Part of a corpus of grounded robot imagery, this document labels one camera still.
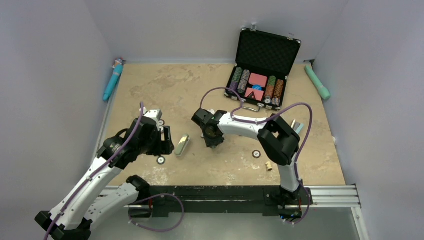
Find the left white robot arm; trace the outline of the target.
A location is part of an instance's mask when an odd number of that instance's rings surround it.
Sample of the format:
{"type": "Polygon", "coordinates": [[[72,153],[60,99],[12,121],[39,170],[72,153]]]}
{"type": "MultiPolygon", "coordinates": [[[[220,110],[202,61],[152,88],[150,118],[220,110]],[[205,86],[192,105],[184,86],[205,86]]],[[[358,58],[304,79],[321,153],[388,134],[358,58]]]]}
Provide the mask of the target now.
{"type": "Polygon", "coordinates": [[[130,128],[104,141],[88,171],[72,191],[50,211],[40,211],[35,221],[54,240],[87,240],[94,229],[123,209],[142,205],[151,196],[150,185],[138,175],[102,199],[108,184],[138,156],[155,156],[164,163],[174,150],[170,127],[160,129],[162,112],[153,109],[136,118],[130,128]]]}

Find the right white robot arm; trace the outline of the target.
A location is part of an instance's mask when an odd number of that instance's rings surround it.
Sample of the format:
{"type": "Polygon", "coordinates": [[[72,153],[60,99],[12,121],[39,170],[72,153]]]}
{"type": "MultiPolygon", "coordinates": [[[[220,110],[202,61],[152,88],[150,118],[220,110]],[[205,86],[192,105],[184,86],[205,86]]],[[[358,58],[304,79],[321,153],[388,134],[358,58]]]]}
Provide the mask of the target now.
{"type": "Polygon", "coordinates": [[[224,110],[211,113],[199,108],[191,120],[200,127],[208,148],[222,144],[228,135],[258,141],[268,159],[278,167],[280,185],[274,198],[285,204],[312,203],[312,196],[298,170],[301,138],[281,116],[272,114],[270,118],[252,118],[224,110]]]}

